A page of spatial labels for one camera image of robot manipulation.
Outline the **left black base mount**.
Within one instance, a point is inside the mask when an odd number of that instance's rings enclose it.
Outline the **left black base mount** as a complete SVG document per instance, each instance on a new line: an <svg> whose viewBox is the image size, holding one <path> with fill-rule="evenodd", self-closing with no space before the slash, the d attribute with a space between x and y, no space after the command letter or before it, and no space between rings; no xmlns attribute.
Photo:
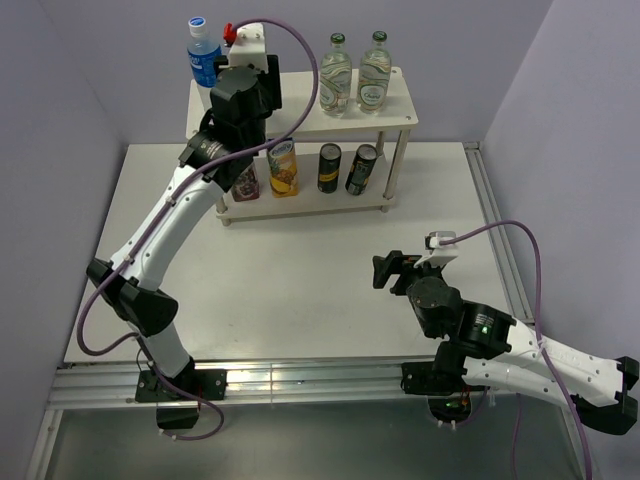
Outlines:
<svg viewBox="0 0 640 480"><path fill-rule="evenodd" d="M187 373L186 379L168 382L190 395L207 401L224 399L227 386L227 371L224 369L195 369ZM156 404L156 423L163 430L188 430L193 428L200 416L201 401L195 407L171 407L170 403L190 401L181 393L167 387L152 370L143 370L138 377L134 401L138 404Z"/></svg>

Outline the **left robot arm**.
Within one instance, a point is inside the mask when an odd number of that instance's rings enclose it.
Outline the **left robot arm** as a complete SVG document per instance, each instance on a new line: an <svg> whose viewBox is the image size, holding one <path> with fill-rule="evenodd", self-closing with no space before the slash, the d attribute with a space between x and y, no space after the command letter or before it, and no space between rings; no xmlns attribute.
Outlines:
<svg viewBox="0 0 640 480"><path fill-rule="evenodd" d="M128 243L108 260L93 259L87 274L101 296L137 334L161 372L159 388L172 399L200 390L195 362L174 319L178 303L160 286L191 231L253 164L266 141L266 120L282 106L279 60L267 68L234 66L221 57L211 106L178 158L163 194Z"/></svg>

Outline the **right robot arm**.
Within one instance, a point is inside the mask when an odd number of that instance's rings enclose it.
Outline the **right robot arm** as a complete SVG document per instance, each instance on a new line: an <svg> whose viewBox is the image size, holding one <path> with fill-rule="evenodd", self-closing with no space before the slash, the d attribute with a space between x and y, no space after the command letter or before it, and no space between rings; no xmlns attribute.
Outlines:
<svg viewBox="0 0 640 480"><path fill-rule="evenodd" d="M638 419L630 390L638 361L604 359L547 337L489 305L462 298L442 272L446 258L399 250L373 259L373 286L408 299L425 337L438 341L433 359L402 365L401 387L410 395L449 396L466 387L505 389L559 406L574 406L582 425L624 435Z"/></svg>

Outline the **pineapple juice carton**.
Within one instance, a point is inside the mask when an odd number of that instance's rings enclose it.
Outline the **pineapple juice carton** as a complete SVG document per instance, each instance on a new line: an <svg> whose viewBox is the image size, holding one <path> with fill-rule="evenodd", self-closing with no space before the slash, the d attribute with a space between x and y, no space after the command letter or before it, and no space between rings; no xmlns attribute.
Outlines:
<svg viewBox="0 0 640 480"><path fill-rule="evenodd" d="M296 196L299 179L295 142L287 138L267 151L269 183L275 198Z"/></svg>

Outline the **grape juice carton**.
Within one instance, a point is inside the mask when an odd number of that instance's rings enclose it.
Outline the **grape juice carton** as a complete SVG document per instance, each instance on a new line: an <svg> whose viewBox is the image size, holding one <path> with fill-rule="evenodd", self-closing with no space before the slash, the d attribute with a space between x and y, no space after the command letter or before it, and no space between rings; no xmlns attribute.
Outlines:
<svg viewBox="0 0 640 480"><path fill-rule="evenodd" d="M260 186L254 162L237 178L231 189L231 195L235 202L250 201L260 197Z"/></svg>

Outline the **aluminium rail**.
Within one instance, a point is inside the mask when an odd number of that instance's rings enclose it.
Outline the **aluminium rail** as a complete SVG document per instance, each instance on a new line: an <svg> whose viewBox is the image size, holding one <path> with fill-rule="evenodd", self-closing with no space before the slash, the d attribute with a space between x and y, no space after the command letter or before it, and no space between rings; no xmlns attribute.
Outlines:
<svg viewBox="0 0 640 480"><path fill-rule="evenodd" d="M479 197L484 220L486 223L497 222L501 220L501 214L483 162L481 143L465 142L463 149ZM507 230L504 226L495 227L488 232L488 235L509 310L518 319L530 327L534 327L533 309L521 280Z"/></svg>
<svg viewBox="0 0 640 480"><path fill-rule="evenodd" d="M282 362L201 362L198 370L227 372L221 407L404 399L401 365L415 358ZM49 410L135 408L139 369L134 362L73 365L56 372Z"/></svg>

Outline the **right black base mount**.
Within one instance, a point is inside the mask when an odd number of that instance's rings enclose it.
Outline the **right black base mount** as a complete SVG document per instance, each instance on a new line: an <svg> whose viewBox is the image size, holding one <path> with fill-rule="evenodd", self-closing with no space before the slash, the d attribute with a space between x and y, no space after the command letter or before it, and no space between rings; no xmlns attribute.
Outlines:
<svg viewBox="0 0 640 480"><path fill-rule="evenodd" d="M442 424L469 421L486 400L485 388L468 385L459 376L436 372L433 361L404 362L401 372L403 392L426 397L431 416Z"/></svg>

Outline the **aluminium front rail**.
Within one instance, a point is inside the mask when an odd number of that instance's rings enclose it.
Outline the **aluminium front rail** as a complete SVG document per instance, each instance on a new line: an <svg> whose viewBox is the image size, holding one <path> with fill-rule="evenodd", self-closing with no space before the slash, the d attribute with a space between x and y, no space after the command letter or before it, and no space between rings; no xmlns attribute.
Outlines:
<svg viewBox="0 0 640 480"><path fill-rule="evenodd" d="M198 370L227 372L221 407L404 399L401 365L415 358L282 362L201 362ZM139 369L134 362L73 365L56 372L49 410L135 408Z"/></svg>

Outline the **black Schweppes can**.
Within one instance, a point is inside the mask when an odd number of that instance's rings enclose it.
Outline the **black Schweppes can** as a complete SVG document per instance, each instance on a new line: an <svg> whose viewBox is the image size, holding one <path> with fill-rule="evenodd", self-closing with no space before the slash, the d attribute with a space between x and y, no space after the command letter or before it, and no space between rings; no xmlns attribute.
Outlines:
<svg viewBox="0 0 640 480"><path fill-rule="evenodd" d="M335 143L324 144L319 151L317 187L322 193L336 191L340 173L341 148Z"/></svg>
<svg viewBox="0 0 640 480"><path fill-rule="evenodd" d="M345 183L349 194L358 196L366 190L377 158L378 152L373 145L362 144L357 148Z"/></svg>

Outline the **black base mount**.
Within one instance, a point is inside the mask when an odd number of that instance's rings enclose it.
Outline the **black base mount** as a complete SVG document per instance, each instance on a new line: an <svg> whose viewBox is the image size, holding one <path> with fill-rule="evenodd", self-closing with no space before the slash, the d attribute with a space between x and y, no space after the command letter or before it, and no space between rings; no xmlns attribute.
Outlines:
<svg viewBox="0 0 640 480"><path fill-rule="evenodd" d="M486 400L485 388L468 385L459 376L436 372L433 361L404 362L401 372L403 392L426 397L431 416L442 424L469 421Z"/></svg>
<svg viewBox="0 0 640 480"><path fill-rule="evenodd" d="M187 373L186 379L168 382L190 395L207 401L224 399L227 386L227 371L224 369L195 369ZM190 401L181 393L167 387L152 370L143 370L138 377L134 401L138 404L156 404L156 423L163 430L188 430L193 428L200 416L201 401L195 407L171 407L170 403Z"/></svg>

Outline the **Pocari water bottle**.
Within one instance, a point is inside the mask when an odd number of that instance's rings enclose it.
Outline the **Pocari water bottle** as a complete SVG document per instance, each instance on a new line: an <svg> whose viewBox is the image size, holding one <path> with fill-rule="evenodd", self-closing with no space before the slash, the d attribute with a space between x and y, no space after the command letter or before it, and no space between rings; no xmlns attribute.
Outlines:
<svg viewBox="0 0 640 480"><path fill-rule="evenodd" d="M219 43L215 43L202 16L188 22L190 39L187 45L189 62L204 109L211 107L210 92L217 83L214 60L221 55Z"/></svg>

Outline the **green-cap glass bottle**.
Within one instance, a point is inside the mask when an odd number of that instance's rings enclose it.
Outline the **green-cap glass bottle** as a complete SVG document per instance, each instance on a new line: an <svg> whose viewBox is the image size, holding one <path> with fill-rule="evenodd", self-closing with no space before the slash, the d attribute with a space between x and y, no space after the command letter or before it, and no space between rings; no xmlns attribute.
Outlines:
<svg viewBox="0 0 640 480"><path fill-rule="evenodd" d="M320 66L319 104L326 114L332 116L346 112L351 94L352 62L345 43L343 33L333 33L331 47Z"/></svg>
<svg viewBox="0 0 640 480"><path fill-rule="evenodd" d="M386 32L375 31L371 48L361 57L356 100L360 110L367 114L378 112L386 100L392 70L387 39Z"/></svg>

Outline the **aluminium right side rail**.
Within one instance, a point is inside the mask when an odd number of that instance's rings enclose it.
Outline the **aluminium right side rail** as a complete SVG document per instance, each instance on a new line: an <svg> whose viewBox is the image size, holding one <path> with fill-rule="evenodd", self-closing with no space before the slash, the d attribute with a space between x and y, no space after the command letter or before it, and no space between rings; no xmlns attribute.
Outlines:
<svg viewBox="0 0 640 480"><path fill-rule="evenodd" d="M484 220L486 223L497 222L501 220L501 214L483 162L481 143L465 142L463 149L479 197ZM521 280L507 230L504 226L495 227L488 232L488 235L509 310L518 319L530 327L534 327L533 309Z"/></svg>

